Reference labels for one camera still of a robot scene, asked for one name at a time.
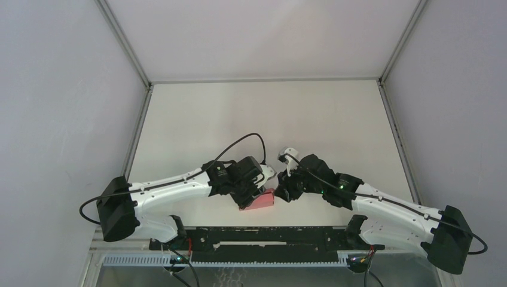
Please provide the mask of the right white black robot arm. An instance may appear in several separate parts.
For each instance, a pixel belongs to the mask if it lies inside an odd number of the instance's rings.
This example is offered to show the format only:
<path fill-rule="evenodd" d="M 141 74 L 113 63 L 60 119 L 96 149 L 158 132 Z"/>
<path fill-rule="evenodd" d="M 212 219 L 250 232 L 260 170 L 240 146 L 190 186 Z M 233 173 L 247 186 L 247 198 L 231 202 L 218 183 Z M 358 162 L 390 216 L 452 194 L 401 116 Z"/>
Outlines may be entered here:
<path fill-rule="evenodd" d="M 441 210 L 401 200 L 355 176 L 334 172 L 314 154 L 298 159 L 289 148 L 278 159 L 286 170 L 278 175 L 275 195 L 291 202 L 304 193 L 319 194 L 331 206 L 352 211 L 345 233 L 351 248 L 411 251 L 447 273 L 463 273 L 473 254 L 474 234 L 458 208 Z"/>

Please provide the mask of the pink cardboard box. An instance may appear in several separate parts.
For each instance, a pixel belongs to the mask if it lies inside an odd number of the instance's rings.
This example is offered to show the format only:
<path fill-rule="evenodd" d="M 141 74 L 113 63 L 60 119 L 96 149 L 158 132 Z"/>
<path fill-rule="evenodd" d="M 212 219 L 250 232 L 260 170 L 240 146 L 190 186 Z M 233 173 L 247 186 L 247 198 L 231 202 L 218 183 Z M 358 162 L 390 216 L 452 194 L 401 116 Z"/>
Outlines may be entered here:
<path fill-rule="evenodd" d="M 274 205 L 274 188 L 266 189 L 259 197 L 257 197 L 249 206 L 240 208 L 240 211 L 255 210 Z"/>

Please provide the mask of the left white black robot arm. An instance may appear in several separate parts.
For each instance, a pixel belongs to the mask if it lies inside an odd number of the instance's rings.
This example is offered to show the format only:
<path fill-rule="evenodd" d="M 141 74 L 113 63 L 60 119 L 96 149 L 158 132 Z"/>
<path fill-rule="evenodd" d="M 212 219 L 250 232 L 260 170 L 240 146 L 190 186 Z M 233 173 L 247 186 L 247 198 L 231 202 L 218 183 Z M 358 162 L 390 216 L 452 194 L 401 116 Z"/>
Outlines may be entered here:
<path fill-rule="evenodd" d="M 271 166 L 247 156 L 240 161 L 210 161 L 186 174 L 152 182 L 129 183 L 124 176 L 116 177 L 96 200 L 103 239 L 117 242 L 144 237 L 180 249 L 187 241 L 180 216 L 158 216 L 154 210 L 181 200 L 215 195 L 229 195 L 240 209 L 245 209 L 275 175 Z"/>

